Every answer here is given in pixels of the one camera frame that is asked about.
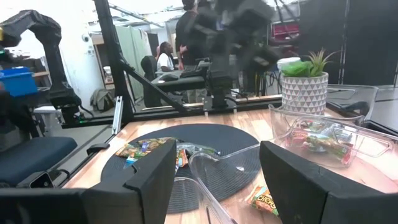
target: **office chair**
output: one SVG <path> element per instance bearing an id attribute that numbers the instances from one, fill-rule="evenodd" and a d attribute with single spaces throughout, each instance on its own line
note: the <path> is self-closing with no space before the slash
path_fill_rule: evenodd
<path id="1" fill-rule="evenodd" d="M 141 60 L 141 67 L 145 72 L 144 77 L 150 82 L 156 78 L 157 62 L 154 56 L 145 56 Z M 147 108 L 162 106 L 160 96 L 155 92 L 145 87 L 144 85 L 144 103 Z"/>
<path id="2" fill-rule="evenodd" d="M 52 167 L 77 147 L 72 138 L 39 137 L 29 110 L 6 91 L 0 92 L 0 96 L 0 135 L 5 136 L 18 128 L 20 133 L 27 136 L 20 138 L 20 142 L 16 144 L 13 142 L 13 146 L 2 146 L 2 186 L 15 187 L 34 172 L 51 171 Z"/>

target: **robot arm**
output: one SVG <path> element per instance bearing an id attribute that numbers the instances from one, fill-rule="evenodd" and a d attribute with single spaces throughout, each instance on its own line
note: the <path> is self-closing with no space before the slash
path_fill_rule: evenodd
<path id="1" fill-rule="evenodd" d="M 21 11 L 0 23 L 0 48 L 17 46 L 21 41 L 21 34 L 26 30 L 32 31 L 43 45 L 52 79 L 49 91 L 51 104 L 62 111 L 66 123 L 78 123 L 81 115 L 76 114 L 80 114 L 81 100 L 68 84 L 63 69 L 58 46 L 62 38 L 60 25 L 37 11 Z"/>

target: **blue bin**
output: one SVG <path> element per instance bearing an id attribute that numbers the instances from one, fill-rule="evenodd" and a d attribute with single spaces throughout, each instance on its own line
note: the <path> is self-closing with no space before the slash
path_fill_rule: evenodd
<path id="1" fill-rule="evenodd" d="M 3 82 L 6 90 L 10 92 L 12 96 L 37 93 L 37 86 L 33 79 L 33 73 L 29 72 L 28 68 L 17 68 L 16 70 L 18 70 L 18 72 L 21 72 L 22 70 L 23 73 L 13 73 L 14 71 L 11 71 L 11 73 L 6 72 L 7 75 L 5 75 L 4 70 L 0 71 L 3 74 L 3 76 L 0 76 L 0 82 Z"/>

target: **white geometric planter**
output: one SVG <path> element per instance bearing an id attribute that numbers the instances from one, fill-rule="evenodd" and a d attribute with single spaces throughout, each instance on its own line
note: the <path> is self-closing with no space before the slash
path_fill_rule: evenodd
<path id="1" fill-rule="evenodd" d="M 282 105 L 287 111 L 323 115 L 326 109 L 329 74 L 320 77 L 284 77 L 282 75 Z"/>

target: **woman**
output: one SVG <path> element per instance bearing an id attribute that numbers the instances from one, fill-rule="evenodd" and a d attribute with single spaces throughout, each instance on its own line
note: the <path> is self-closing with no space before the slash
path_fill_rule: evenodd
<path id="1" fill-rule="evenodd" d="M 172 52 L 173 52 L 173 48 L 170 43 L 163 42 L 160 45 L 160 56 L 157 59 L 157 71 L 158 72 L 174 71 Z"/>

